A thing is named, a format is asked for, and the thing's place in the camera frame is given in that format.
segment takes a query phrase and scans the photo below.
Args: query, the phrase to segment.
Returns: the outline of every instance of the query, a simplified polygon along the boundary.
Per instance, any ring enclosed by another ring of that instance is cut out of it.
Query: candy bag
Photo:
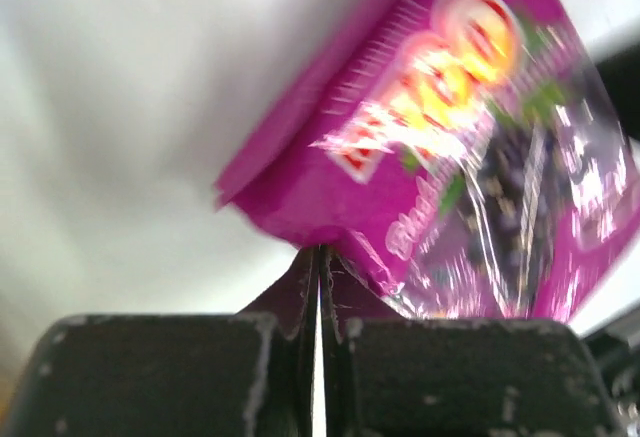
[[[640,224],[637,177],[558,0],[397,0],[277,158],[219,188],[407,317],[566,321]]]

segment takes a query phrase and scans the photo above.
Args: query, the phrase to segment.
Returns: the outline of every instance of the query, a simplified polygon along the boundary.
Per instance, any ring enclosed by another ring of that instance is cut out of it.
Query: shiny plastic packaging
[[[251,141],[289,132],[282,105]],[[640,223],[630,150],[558,0],[397,0],[314,109],[241,189],[232,162],[221,200],[334,244],[402,315],[566,321]]]

